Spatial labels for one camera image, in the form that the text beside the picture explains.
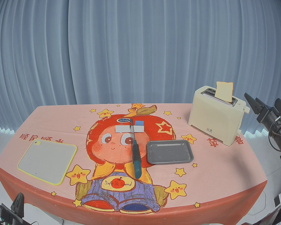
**knife handle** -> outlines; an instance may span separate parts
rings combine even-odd
[[[139,145],[134,144],[132,147],[132,154],[133,154],[133,163],[134,161],[141,161],[141,154],[139,150]]]
[[[141,171],[141,154],[138,144],[134,144],[132,146],[132,154],[133,154],[133,164],[135,169],[135,178],[139,179],[142,175],[142,171]]]

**red chinese characters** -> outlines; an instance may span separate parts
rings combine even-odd
[[[209,138],[207,139],[207,141],[209,141],[211,146],[217,147],[219,144],[217,143],[217,139],[216,138]]]
[[[62,140],[62,139],[59,139],[59,140],[56,140],[56,142],[58,142],[58,143],[63,143],[63,140]]]
[[[53,137],[41,137],[42,140],[50,141]]]
[[[19,138],[26,140],[28,138],[29,134],[22,134]]]
[[[29,141],[34,141],[36,138],[38,138],[38,135],[32,135]]]
[[[28,138],[29,134],[22,134],[19,138],[20,139],[23,139],[23,140],[26,140]],[[35,139],[38,138],[38,135],[32,135],[31,138],[29,139],[29,141],[34,141]],[[53,137],[41,137],[40,139],[42,140],[46,140],[46,141],[51,141]],[[63,140],[62,139],[58,139],[56,140],[56,142],[58,143],[63,143]]]
[[[244,144],[243,140],[240,138],[240,136],[236,136],[235,138],[236,142],[241,145],[241,144]]]

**toaster knob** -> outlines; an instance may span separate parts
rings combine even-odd
[[[246,108],[244,109],[244,112],[247,113],[247,114],[249,114],[250,108],[249,108],[248,106],[246,106]]]
[[[240,129],[238,129],[238,130],[236,131],[236,136],[239,136],[239,135],[240,135],[240,133],[241,133],[241,130],[240,130]]]

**apple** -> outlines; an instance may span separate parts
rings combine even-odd
[[[115,178],[115,179],[113,179],[113,180],[111,181],[111,186],[112,186],[113,188],[116,188],[116,189],[122,188],[122,187],[125,186],[125,181],[122,180],[122,177],[120,177],[120,178]]]

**cream toaster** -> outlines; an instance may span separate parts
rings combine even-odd
[[[232,96],[232,102],[215,97],[216,89],[204,86],[195,91],[188,125],[193,125],[230,146],[241,133],[244,113],[250,108],[246,102]]]

